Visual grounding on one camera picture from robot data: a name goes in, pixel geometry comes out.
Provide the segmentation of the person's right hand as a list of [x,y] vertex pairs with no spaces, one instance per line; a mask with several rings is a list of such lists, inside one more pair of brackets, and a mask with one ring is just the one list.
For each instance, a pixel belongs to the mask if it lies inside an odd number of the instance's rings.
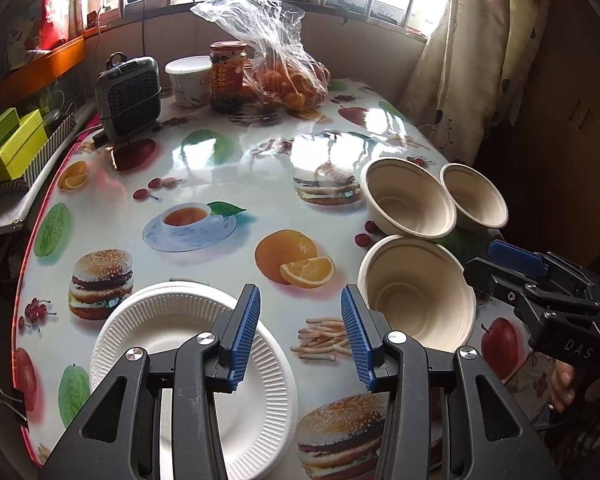
[[555,412],[561,413],[565,408],[568,408],[576,397],[574,378],[576,378],[576,371],[571,365],[562,361],[555,362],[552,380],[550,381],[552,383],[550,405]]

